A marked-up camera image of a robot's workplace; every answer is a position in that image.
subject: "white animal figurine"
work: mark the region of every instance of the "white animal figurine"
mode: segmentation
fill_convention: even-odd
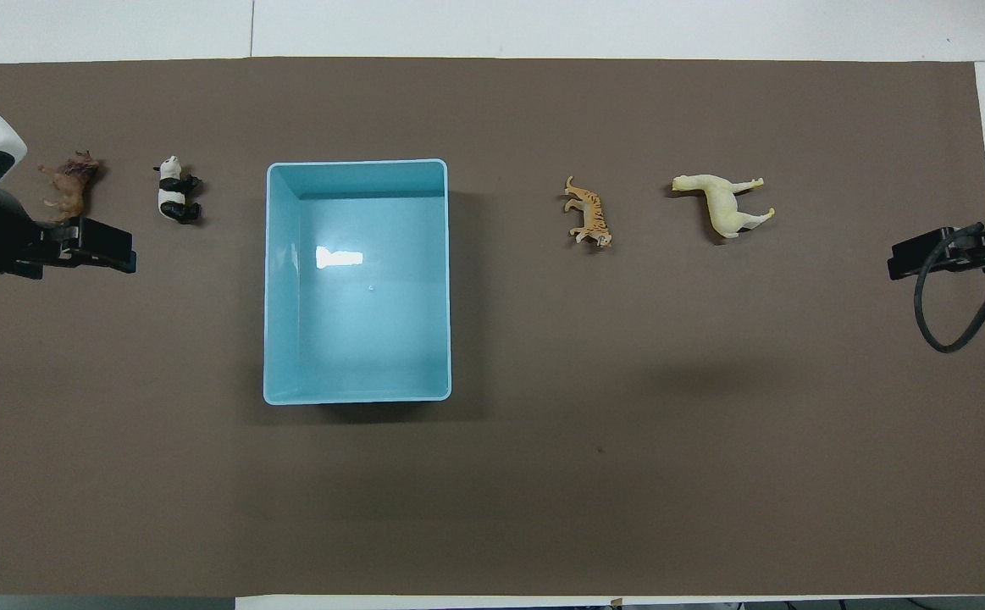
[[[154,167],[154,171],[160,173],[157,185],[157,211],[166,219],[173,219],[182,225],[198,220],[198,216],[202,213],[202,205],[187,203],[187,194],[197,189],[202,181],[191,174],[181,178],[183,167],[175,155]]]
[[[737,212],[737,197],[733,194],[763,186],[763,178],[751,182],[733,182],[725,178],[698,174],[698,176],[678,176],[673,178],[674,191],[698,191],[706,194],[706,208],[710,211],[710,224],[725,239],[733,239],[740,229],[754,229],[763,221],[774,216],[774,208],[762,216]]]

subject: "black and white toy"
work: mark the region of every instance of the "black and white toy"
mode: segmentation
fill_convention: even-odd
[[[173,219],[177,223],[187,225],[198,220],[202,213],[202,205],[197,203],[187,203],[187,194],[198,188],[202,181],[197,177],[187,174],[181,178],[180,174],[183,167],[180,160],[172,155],[166,158],[158,167],[160,171],[160,182],[157,190],[157,209],[166,219]]]

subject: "brown mat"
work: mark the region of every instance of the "brown mat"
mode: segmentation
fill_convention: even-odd
[[[969,64],[0,65],[0,113],[5,188],[46,216],[34,166],[88,147],[139,253],[0,277],[2,594],[985,593],[985,329],[930,350],[884,265],[985,219]],[[156,211],[170,154],[201,227]],[[429,156],[453,397],[265,405],[268,164]],[[698,173],[775,219],[716,246]],[[951,337],[985,275],[930,292]]]

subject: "blue plastic bin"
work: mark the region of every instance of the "blue plastic bin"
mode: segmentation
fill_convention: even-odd
[[[450,395],[447,192],[437,158],[270,166],[265,401]]]

